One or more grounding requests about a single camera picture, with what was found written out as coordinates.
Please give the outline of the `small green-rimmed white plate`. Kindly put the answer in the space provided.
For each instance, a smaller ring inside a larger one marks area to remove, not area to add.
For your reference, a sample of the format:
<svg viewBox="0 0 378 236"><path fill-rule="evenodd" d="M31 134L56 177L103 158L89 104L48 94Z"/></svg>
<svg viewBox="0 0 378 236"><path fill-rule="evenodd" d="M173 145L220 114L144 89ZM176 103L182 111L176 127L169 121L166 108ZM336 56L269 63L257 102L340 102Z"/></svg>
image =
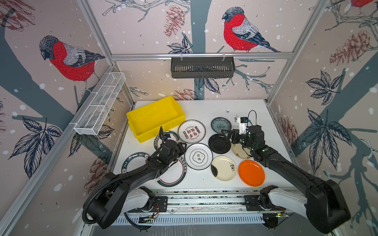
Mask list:
<svg viewBox="0 0 378 236"><path fill-rule="evenodd" d="M163 137L164 137L164 141L165 142L168 141L168 140L173 140L176 143L180 141L180 138L179 138L178 134L175 133L175 132L173 132L173 131L165 131L163 133ZM155 150L158 150L161 147L162 144L163 144L163 140L158 135L154 139L154 148L155 148Z"/></svg>

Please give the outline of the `large green-rimmed striped plate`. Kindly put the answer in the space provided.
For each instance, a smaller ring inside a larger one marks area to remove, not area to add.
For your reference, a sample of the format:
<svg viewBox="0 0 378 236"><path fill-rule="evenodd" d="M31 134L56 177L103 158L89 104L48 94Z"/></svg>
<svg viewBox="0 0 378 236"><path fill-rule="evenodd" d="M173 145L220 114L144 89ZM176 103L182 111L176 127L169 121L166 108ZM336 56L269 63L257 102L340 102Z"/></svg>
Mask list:
<svg viewBox="0 0 378 236"><path fill-rule="evenodd" d="M187 163L182 157L170 165L168 170L158 178L157 183L163 187L174 187L179 185L187 174Z"/></svg>

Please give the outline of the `white plate red characters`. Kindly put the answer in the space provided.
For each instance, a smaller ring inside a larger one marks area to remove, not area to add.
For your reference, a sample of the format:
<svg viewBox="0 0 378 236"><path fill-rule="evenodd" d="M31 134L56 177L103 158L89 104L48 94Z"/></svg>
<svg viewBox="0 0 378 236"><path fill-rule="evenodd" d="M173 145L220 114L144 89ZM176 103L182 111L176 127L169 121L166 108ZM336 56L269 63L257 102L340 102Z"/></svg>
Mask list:
<svg viewBox="0 0 378 236"><path fill-rule="evenodd" d="M206 135L206 128L197 120L187 120L179 126L178 135L185 143L199 143Z"/></svg>

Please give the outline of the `yellow plastic bin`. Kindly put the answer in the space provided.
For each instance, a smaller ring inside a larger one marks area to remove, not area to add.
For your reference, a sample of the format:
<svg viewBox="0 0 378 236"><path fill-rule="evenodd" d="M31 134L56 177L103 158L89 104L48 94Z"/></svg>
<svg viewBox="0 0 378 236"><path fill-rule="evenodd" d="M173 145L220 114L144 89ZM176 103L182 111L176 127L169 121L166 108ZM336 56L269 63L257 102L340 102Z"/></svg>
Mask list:
<svg viewBox="0 0 378 236"><path fill-rule="evenodd" d="M129 127L135 138L143 143L185 121L185 113L172 97L166 97L127 113Z"/></svg>

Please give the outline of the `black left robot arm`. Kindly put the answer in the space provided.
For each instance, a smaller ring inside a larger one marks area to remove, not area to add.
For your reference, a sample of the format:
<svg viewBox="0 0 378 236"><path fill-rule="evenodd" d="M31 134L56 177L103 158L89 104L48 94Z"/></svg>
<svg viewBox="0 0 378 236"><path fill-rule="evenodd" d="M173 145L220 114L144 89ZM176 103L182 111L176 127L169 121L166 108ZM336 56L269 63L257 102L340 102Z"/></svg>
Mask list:
<svg viewBox="0 0 378 236"><path fill-rule="evenodd" d="M167 140L143 166L124 174L107 173L83 205L83 222L96 223L102 229L111 226L121 214L127 195L140 185L163 175L186 150L186 143Z"/></svg>

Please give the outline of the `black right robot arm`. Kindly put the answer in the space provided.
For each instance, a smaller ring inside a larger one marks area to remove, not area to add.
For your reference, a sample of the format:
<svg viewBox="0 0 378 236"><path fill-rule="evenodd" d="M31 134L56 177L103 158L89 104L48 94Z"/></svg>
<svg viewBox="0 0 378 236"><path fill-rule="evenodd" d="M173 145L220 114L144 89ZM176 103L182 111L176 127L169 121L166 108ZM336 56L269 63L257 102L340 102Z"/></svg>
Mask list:
<svg viewBox="0 0 378 236"><path fill-rule="evenodd" d="M300 194L287 192L276 185L260 191L259 203L263 209L283 207L306 219L321 233L328 234L351 219L351 214L340 186L332 181L315 177L286 160L275 149L266 145L259 125L222 130L232 144L241 144L250 151L254 160L295 186Z"/></svg>

